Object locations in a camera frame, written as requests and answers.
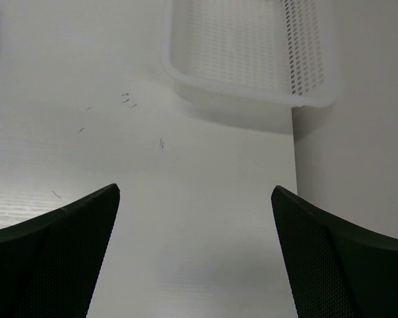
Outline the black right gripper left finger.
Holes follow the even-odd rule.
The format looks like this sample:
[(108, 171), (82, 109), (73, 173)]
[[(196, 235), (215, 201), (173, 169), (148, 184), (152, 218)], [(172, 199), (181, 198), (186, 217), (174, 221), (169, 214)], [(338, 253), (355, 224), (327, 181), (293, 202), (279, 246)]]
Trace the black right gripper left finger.
[(86, 317), (119, 202), (110, 184), (0, 229), (0, 317)]

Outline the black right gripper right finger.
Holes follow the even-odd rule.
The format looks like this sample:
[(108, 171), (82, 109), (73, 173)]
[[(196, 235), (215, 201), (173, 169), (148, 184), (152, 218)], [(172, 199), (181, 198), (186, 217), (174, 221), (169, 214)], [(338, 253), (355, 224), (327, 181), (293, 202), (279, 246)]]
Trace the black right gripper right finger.
[(275, 226), (299, 317), (398, 317), (398, 239), (277, 186)]

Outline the white plastic basket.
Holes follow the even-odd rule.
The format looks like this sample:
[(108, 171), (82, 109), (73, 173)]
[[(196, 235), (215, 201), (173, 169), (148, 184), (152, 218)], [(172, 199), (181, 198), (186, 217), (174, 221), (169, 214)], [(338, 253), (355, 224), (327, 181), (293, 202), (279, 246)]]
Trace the white plastic basket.
[(331, 1), (167, 1), (162, 33), (182, 92), (321, 108), (342, 86)]

